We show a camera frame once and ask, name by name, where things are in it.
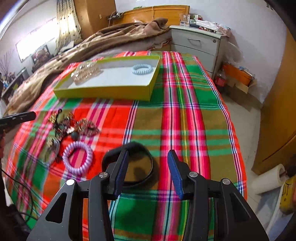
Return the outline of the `black wristband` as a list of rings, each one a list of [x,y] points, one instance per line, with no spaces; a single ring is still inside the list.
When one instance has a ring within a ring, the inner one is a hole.
[[[122,149],[128,150],[128,168],[123,189],[139,188],[152,178],[154,173],[154,158],[149,150],[141,143],[129,142],[112,150],[108,150],[102,159],[102,171],[109,164],[116,162]]]

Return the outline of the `clear glass on cabinet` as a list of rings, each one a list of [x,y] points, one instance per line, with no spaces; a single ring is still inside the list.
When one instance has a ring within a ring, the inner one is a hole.
[[[179,14],[179,25],[189,26],[190,25],[190,15],[189,14]]]

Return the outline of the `dotted curtain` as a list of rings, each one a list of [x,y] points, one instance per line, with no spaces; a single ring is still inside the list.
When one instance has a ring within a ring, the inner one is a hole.
[[[56,1],[56,20],[58,37],[56,39],[55,55],[70,42],[82,40],[74,0]]]

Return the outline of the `paper towel roll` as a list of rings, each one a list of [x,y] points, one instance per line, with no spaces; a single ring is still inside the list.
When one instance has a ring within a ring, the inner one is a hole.
[[[287,180],[286,173],[285,167],[279,164],[256,177],[251,184],[251,189],[254,194],[261,194],[281,187]]]

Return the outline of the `plaid red green cloth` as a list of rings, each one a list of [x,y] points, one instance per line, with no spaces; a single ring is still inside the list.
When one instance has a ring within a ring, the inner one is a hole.
[[[43,161],[47,139],[54,135],[51,114],[61,109],[76,119],[87,118],[99,134],[86,138],[93,162],[85,175],[101,171],[104,154],[122,144],[143,144],[156,161],[151,185],[126,190],[110,203],[115,240],[181,240],[189,204],[181,201],[171,181],[168,151],[176,151],[192,171],[207,179],[230,179],[243,197],[247,177],[227,106],[198,58],[158,52],[160,69],[151,100],[57,99],[50,85],[32,109],[37,117],[18,129],[6,163],[6,188],[18,210],[41,215],[72,177],[61,160]]]

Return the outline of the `tangled jewelry pile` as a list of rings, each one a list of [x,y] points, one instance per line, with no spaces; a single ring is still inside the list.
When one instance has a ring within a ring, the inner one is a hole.
[[[55,131],[55,139],[59,142],[67,136],[70,136],[73,141],[77,141],[81,136],[93,137],[100,132],[99,128],[87,118],[75,120],[74,114],[69,112],[67,116],[59,120],[62,109],[59,109],[56,113],[56,122],[52,124],[52,128]]]

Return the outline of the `brown patterned blanket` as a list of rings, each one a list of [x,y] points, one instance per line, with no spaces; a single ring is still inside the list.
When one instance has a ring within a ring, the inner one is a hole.
[[[160,49],[170,40],[171,32],[167,18],[156,18],[148,23],[124,23],[104,28],[37,69],[14,92],[3,115],[28,110],[58,74],[71,63],[114,56],[128,51]]]

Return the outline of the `wooden wardrobe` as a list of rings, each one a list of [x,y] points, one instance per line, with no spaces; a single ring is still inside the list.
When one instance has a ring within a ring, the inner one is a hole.
[[[259,141],[252,171],[261,175],[295,164],[295,39],[287,31],[274,84],[261,109]]]

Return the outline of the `clutter on cabinet top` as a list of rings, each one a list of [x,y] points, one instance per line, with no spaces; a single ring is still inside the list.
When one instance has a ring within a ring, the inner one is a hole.
[[[227,37],[231,36],[231,29],[224,24],[204,20],[201,15],[192,15],[189,21],[190,27],[195,27],[203,31],[217,33]]]

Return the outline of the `gold chain jewelry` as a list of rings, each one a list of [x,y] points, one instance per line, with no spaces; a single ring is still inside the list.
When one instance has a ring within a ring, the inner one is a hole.
[[[51,123],[51,124],[54,124],[56,122],[56,118],[57,118],[57,113],[53,113],[49,116],[48,118],[48,121]]]

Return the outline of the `white tray with green rim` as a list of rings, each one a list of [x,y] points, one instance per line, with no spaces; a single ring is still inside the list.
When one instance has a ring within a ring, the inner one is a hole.
[[[77,86],[71,78],[75,67],[56,84],[55,96],[150,101],[159,72],[159,56],[112,57],[93,62],[103,70],[100,75]]]

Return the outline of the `wooden headboard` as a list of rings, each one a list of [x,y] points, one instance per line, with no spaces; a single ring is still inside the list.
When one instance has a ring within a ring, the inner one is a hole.
[[[148,23],[157,18],[168,19],[167,25],[179,25],[180,14],[188,15],[190,6],[188,5],[161,5],[149,6],[145,8],[136,8],[125,11],[120,15],[120,18],[115,18],[112,25],[123,23]]]

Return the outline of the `grey bedside cabinet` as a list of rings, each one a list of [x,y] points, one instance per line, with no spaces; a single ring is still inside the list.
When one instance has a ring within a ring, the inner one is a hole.
[[[186,26],[170,26],[171,50],[198,58],[211,78],[219,70],[228,37]]]

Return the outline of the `framed teddy picture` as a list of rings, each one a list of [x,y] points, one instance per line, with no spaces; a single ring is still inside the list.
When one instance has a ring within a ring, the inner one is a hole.
[[[33,66],[41,66],[48,62],[52,58],[52,54],[50,54],[48,46],[45,44],[39,47],[32,55],[31,59],[33,62]]]

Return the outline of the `orange box on floor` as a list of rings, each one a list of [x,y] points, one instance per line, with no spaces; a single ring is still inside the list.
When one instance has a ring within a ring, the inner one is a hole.
[[[250,82],[253,80],[253,77],[251,75],[242,70],[239,70],[231,64],[224,63],[222,69],[225,72],[226,76],[234,78],[235,80],[241,82],[246,86],[248,86]]]

